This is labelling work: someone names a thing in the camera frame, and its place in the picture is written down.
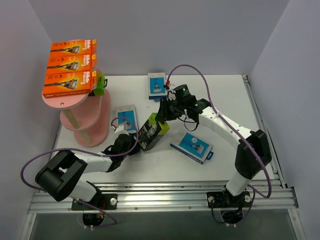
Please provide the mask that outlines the blue Harry's razor box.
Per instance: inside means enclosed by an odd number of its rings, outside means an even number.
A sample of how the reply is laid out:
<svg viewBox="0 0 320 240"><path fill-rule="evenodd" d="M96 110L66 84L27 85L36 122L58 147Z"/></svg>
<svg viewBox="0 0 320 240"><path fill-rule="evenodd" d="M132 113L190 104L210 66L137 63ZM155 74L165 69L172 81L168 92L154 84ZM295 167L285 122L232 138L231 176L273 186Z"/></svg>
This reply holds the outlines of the blue Harry's razor box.
<svg viewBox="0 0 320 240"><path fill-rule="evenodd" d="M126 124L126 130L129 134L135 135L139 129L136 107L134 104L115 107L116 125Z"/></svg>

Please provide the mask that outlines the black green Gillette Labs box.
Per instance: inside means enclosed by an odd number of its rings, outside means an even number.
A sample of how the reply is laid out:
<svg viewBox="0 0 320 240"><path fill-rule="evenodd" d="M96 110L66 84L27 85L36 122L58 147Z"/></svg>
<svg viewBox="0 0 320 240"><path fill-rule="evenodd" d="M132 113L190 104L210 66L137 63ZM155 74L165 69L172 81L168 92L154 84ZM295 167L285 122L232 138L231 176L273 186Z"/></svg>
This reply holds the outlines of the black green Gillette Labs box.
<svg viewBox="0 0 320 240"><path fill-rule="evenodd" d="M107 87L108 79L105 78L103 73L97 74L97 85L94 90L92 90L88 96L89 97L100 97L105 95L105 88Z"/></svg>

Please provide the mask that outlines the orange Gillette Fusion box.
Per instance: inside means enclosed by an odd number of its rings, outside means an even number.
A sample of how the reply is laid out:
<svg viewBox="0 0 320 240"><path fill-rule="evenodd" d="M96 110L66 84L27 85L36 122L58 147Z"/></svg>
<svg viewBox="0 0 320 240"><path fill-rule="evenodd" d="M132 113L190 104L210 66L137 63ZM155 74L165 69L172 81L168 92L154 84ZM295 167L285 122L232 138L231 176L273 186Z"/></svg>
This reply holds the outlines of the orange Gillette Fusion box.
<svg viewBox="0 0 320 240"><path fill-rule="evenodd" d="M46 75L71 72L94 71L97 69L96 54L51 57L46 67Z"/></svg>
<svg viewBox="0 0 320 240"><path fill-rule="evenodd" d="M42 95L45 98L89 94L97 87L97 71L77 71L46 75Z"/></svg>

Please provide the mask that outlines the orange Gillette Fusion5 razor box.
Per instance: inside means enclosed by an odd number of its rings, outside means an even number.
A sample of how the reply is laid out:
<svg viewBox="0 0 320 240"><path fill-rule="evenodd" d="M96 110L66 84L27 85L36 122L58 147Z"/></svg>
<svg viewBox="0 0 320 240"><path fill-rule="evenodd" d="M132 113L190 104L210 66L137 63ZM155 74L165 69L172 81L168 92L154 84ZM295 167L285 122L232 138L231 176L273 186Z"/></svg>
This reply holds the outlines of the orange Gillette Fusion5 razor box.
<svg viewBox="0 0 320 240"><path fill-rule="evenodd" d="M77 39L51 44L49 57L63 57L73 55L95 54L97 52L96 39Z"/></svg>

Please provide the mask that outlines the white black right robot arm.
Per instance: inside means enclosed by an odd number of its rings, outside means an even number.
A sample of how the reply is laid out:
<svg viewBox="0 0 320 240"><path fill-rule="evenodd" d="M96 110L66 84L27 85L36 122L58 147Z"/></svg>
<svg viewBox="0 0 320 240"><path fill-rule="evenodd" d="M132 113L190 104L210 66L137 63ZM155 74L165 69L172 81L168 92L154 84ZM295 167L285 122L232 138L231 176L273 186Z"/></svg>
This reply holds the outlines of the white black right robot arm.
<svg viewBox="0 0 320 240"><path fill-rule="evenodd" d="M173 89L174 98L160 100L156 121L173 121L181 116L192 119L228 142L235 150L235 174L227 182L222 193L223 203L234 206L240 201L252 179L272 161L272 155L266 133L259 129L248 129L213 108L212 104L190 94L188 86L183 84Z"/></svg>

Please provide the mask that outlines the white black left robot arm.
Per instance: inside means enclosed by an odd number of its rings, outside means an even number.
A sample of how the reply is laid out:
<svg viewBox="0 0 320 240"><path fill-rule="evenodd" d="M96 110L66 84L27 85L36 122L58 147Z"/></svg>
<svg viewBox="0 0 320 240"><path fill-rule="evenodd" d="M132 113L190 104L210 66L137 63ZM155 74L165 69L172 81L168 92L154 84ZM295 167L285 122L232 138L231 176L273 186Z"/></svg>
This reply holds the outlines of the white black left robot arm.
<svg viewBox="0 0 320 240"><path fill-rule="evenodd" d="M114 144L96 155L63 149L36 174L35 182L58 202L70 197L95 210L101 203L101 191L93 183L82 181L82 175L110 173L119 168L127 156L139 151L139 143L129 134L120 134Z"/></svg>

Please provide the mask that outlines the pink three-tier wooden shelf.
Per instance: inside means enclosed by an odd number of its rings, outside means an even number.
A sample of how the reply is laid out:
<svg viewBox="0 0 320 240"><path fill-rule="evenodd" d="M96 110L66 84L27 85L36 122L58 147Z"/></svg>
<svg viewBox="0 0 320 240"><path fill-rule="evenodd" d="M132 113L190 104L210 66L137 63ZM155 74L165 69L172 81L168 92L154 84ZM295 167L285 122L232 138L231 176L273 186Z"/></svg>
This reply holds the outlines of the pink three-tier wooden shelf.
<svg viewBox="0 0 320 240"><path fill-rule="evenodd" d="M107 138L111 97L106 89L103 96L88 95L42 96L42 99L48 106L60 111L62 126L73 133L79 145L94 147Z"/></svg>

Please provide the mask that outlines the blue Harry's box far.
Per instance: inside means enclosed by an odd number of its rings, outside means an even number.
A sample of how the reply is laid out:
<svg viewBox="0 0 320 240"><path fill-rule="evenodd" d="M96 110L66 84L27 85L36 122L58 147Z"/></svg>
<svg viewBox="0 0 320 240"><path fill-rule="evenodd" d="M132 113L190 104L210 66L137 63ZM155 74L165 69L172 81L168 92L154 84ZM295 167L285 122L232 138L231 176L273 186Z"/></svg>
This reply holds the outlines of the blue Harry's box far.
<svg viewBox="0 0 320 240"><path fill-rule="evenodd" d="M166 74L164 72L148 73L148 99L157 101L167 96L167 92L164 88L166 80Z"/></svg>

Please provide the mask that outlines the blue Harry's box tilted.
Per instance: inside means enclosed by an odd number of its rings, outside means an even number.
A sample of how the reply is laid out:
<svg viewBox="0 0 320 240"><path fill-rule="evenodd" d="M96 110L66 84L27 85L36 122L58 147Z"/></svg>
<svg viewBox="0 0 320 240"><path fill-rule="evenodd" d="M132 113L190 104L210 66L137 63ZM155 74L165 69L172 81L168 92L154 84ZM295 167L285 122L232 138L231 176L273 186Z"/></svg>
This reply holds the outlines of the blue Harry's box tilted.
<svg viewBox="0 0 320 240"><path fill-rule="evenodd" d="M214 156L212 144L185 130L174 136L170 146L201 165Z"/></svg>

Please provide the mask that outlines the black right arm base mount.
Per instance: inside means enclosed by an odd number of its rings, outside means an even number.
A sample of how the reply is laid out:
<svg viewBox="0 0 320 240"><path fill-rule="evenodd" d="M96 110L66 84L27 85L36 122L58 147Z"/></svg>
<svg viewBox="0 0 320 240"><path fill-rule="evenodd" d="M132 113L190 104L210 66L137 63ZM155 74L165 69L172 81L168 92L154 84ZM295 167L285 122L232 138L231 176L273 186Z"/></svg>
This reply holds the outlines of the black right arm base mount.
<svg viewBox="0 0 320 240"><path fill-rule="evenodd" d="M252 198L248 191L244 191L237 196L233 196L227 190L209 191L206 193L206 198L208 207L212 209L248 208L252 203Z"/></svg>

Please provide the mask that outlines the aluminium mounting rail frame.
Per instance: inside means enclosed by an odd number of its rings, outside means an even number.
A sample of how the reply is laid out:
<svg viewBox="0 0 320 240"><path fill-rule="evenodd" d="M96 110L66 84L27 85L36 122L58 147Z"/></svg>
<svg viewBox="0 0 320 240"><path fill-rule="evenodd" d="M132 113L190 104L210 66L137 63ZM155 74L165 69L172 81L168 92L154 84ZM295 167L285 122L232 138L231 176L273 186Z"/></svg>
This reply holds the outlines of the aluminium mounting rail frame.
<svg viewBox="0 0 320 240"><path fill-rule="evenodd" d="M252 129L266 130L247 76L207 75L206 79L211 97L223 113ZM221 137L209 133L207 128L199 128L197 135L212 141L214 146L213 159L206 164L184 161L182 156L173 152L169 138L165 137L154 152L135 155L112 173L88 173L84 179L97 185L104 194L118 195L117 213L207 211L207 192L221 191L234 173L235 151ZM267 180L259 175L252 183L258 190L252 211L267 211L271 220L264 226L284 239L285 231L280 226L282 220L276 216L277 210L284 210L290 231L296 239L303 240L306 235L296 192L286 186L274 150L271 156L268 168L271 197L264 198Z"/></svg>

